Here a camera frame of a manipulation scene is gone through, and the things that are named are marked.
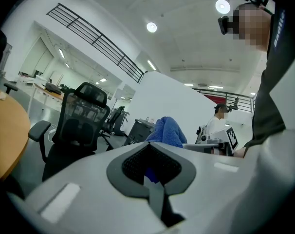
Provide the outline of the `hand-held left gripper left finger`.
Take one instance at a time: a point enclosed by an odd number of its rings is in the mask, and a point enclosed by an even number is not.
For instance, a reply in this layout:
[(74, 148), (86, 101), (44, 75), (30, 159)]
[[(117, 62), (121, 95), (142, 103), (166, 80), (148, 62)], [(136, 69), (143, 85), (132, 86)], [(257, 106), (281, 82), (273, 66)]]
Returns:
[(160, 234), (166, 225), (147, 200), (124, 196), (107, 178), (109, 163), (138, 147), (132, 144), (82, 158), (25, 200), (12, 193), (8, 197), (42, 234)]

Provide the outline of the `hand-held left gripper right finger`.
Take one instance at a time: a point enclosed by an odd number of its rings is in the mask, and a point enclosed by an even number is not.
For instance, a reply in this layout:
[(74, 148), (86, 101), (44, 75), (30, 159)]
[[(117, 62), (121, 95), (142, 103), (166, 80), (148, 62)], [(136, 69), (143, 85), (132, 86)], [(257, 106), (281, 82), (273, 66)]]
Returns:
[(153, 143), (156, 147), (181, 156), (196, 168), (196, 176), (187, 190), (168, 200), (174, 213), (184, 220), (172, 227), (162, 227), (158, 234), (232, 234), (237, 221), (235, 210), (248, 187), (257, 163), (257, 152), (245, 158), (216, 156)]

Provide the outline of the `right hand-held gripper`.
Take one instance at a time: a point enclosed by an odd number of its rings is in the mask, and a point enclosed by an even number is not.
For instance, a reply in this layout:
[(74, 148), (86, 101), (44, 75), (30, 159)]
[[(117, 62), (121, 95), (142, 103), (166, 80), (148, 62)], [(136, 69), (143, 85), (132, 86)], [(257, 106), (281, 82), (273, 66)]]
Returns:
[(238, 146), (238, 140), (232, 127), (225, 127), (220, 131), (203, 135), (201, 144), (183, 144), (183, 148), (199, 153), (233, 156)]

